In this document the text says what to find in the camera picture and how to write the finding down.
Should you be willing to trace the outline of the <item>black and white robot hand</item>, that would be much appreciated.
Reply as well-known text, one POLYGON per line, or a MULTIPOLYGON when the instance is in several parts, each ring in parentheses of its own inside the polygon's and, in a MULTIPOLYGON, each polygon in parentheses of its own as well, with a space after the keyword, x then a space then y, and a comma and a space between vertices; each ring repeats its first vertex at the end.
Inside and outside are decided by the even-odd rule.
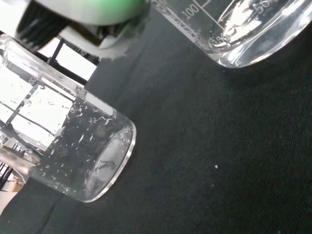
POLYGON ((31 50, 60 36, 101 59, 126 55, 144 31, 149 0, 24 0, 14 37, 31 50))

